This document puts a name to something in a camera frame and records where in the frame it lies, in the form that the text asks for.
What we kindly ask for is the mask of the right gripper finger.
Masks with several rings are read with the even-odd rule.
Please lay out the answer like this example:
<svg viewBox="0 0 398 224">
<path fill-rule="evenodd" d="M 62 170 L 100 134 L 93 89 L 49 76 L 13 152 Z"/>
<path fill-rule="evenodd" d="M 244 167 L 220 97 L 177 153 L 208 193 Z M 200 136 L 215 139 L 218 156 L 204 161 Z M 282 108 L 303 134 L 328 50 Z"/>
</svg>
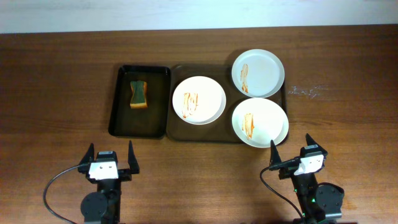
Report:
<svg viewBox="0 0 398 224">
<path fill-rule="evenodd" d="M 274 141 L 271 140 L 271 156 L 270 156 L 269 165 L 270 166 L 274 166 L 276 164 L 280 164 L 281 162 L 282 161 L 281 161 L 281 158 L 279 156 L 279 152 L 278 152 L 278 150 L 276 148 L 276 145 L 275 145 Z"/>
<path fill-rule="evenodd" d="M 318 147 L 318 144 L 315 142 L 315 140 L 307 133 L 305 135 L 305 140 L 307 143 L 307 147 Z"/>
</svg>

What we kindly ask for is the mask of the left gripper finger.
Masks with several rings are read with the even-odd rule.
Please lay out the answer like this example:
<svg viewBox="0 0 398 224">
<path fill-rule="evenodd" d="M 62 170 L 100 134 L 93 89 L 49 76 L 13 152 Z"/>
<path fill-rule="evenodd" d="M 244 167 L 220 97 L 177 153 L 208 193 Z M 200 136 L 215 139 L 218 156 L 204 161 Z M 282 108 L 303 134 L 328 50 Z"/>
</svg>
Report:
<svg viewBox="0 0 398 224">
<path fill-rule="evenodd" d="M 88 148 L 88 150 L 87 150 L 87 152 L 85 153 L 85 155 L 81 159 L 79 165 L 90 163 L 93 160 L 93 158 L 94 158 L 94 153 L 95 153 L 94 144 L 91 143 L 89 148 Z"/>
<path fill-rule="evenodd" d="M 131 174 L 139 174 L 140 173 L 140 167 L 139 167 L 139 164 L 137 162 L 136 156 L 134 154 L 132 141 L 129 141 L 127 162 L 129 164 L 129 168 L 130 168 Z"/>
</svg>

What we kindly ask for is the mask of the green and orange sponge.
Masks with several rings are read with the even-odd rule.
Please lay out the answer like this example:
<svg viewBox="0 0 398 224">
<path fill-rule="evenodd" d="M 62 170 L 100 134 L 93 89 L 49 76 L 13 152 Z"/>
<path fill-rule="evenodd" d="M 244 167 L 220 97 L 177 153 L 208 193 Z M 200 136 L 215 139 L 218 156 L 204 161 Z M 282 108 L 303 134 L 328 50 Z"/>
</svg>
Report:
<svg viewBox="0 0 398 224">
<path fill-rule="evenodd" d="M 132 109 L 145 109 L 147 104 L 147 83 L 145 81 L 131 81 L 132 97 L 130 107 Z"/>
</svg>

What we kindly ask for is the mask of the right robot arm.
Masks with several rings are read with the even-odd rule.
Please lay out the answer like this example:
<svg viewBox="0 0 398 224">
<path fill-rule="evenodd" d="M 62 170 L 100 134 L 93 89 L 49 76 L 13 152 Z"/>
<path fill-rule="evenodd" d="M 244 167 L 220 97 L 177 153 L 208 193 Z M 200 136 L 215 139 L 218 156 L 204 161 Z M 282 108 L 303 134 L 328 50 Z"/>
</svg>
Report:
<svg viewBox="0 0 398 224">
<path fill-rule="evenodd" d="M 300 204 L 300 218 L 294 223 L 336 223 L 342 217 L 341 207 L 345 191 L 328 182 L 319 183 L 315 177 L 324 166 L 328 152 L 309 135 L 307 145 L 300 149 L 300 155 L 282 161 L 271 141 L 269 170 L 277 170 L 279 179 L 290 179 Z"/>
</svg>

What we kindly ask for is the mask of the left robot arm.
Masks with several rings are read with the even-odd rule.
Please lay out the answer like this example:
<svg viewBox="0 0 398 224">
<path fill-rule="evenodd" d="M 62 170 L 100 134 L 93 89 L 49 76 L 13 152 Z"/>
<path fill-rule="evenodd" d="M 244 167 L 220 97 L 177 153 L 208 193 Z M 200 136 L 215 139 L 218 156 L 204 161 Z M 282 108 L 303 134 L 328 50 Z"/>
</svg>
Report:
<svg viewBox="0 0 398 224">
<path fill-rule="evenodd" d="M 101 151 L 95 154 L 91 144 L 79 163 L 78 172 L 95 184 L 97 190 L 88 194 L 81 202 L 80 210 L 85 223 L 117 224 L 120 222 L 121 184 L 132 180 L 140 168 L 134 154 L 133 145 L 128 147 L 127 169 L 118 169 L 118 157 L 114 151 Z"/>
</svg>

